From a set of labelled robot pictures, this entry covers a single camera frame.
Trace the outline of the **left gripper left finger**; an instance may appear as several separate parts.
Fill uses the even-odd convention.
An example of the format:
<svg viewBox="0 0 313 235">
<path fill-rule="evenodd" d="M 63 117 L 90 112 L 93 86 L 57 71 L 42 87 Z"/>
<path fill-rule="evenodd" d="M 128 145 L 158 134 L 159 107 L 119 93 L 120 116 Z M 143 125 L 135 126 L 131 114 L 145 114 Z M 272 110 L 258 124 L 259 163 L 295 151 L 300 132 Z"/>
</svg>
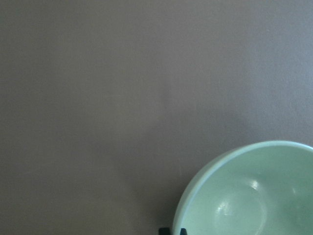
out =
<svg viewBox="0 0 313 235">
<path fill-rule="evenodd" d="M 158 229 L 158 235 L 171 235 L 171 229 L 169 227 L 161 227 Z"/>
</svg>

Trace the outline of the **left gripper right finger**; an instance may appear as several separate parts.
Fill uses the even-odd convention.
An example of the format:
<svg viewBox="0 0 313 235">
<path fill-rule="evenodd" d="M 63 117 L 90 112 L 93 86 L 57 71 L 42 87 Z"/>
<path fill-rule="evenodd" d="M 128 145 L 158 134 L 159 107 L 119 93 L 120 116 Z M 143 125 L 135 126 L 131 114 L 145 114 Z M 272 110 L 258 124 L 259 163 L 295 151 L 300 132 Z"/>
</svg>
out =
<svg viewBox="0 0 313 235">
<path fill-rule="evenodd" d="M 185 228 L 181 228 L 180 235 L 187 235 L 187 230 Z"/>
</svg>

